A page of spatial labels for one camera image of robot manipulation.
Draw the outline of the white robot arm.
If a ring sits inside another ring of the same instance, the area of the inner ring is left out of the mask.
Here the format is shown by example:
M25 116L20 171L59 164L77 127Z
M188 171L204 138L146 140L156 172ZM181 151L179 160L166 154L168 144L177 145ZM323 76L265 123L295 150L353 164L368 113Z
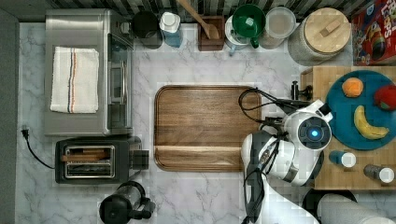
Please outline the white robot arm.
M249 134L242 145L244 204L241 224L318 224L299 205L276 192L270 176L293 186L304 186L321 169L323 150L332 139L329 106L316 100L282 119L280 130Z

